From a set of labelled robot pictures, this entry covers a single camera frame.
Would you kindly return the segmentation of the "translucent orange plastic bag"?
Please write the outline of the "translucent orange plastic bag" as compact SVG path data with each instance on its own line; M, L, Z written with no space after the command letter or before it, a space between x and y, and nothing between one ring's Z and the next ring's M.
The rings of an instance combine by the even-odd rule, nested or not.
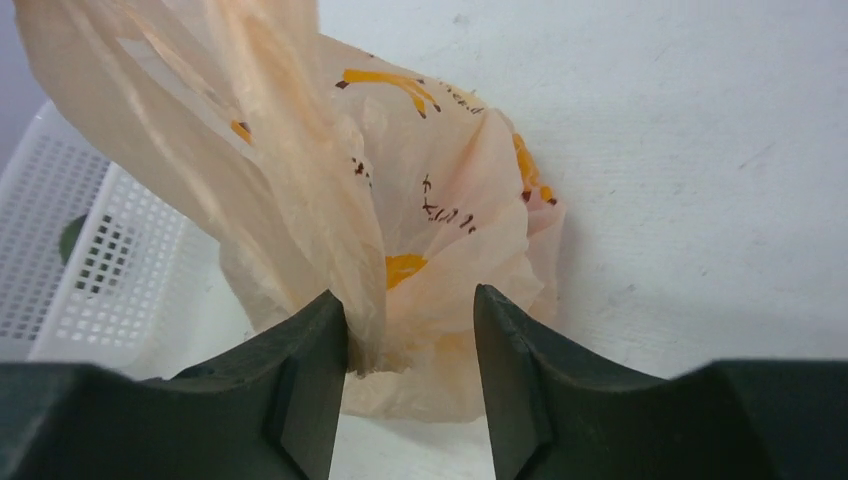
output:
M484 413L480 284L557 311L565 207L500 110L323 35L313 1L19 1L30 68L100 152L221 245L264 331L325 290L347 414Z

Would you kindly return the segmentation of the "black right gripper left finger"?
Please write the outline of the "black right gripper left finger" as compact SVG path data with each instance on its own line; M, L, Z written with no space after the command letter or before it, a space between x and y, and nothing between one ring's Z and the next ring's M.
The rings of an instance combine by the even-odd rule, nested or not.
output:
M1 367L5 479L325 479L347 371L341 303L170 380L91 364Z

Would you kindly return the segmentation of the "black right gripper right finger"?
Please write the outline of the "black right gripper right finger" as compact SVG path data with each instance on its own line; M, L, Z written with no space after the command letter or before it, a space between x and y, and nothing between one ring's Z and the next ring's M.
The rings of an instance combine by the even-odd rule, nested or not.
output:
M608 360L496 288L474 334L499 479L843 479L847 365L721 360L671 380Z

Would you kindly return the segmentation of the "green fake avocado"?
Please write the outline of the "green fake avocado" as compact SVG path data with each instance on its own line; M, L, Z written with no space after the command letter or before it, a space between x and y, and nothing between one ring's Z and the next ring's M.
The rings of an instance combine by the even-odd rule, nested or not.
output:
M88 215L82 214L68 223L61 232L58 250L60 260L63 266L65 266L70 260L71 255L76 247L79 235L85 222L87 220Z

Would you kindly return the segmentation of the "white perforated plastic basket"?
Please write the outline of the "white perforated plastic basket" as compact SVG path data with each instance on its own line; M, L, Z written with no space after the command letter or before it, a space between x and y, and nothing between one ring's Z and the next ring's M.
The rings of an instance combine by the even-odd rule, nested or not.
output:
M58 243L87 214L63 266ZM1 179L1 358L136 378L199 361L190 338L216 242L44 105Z

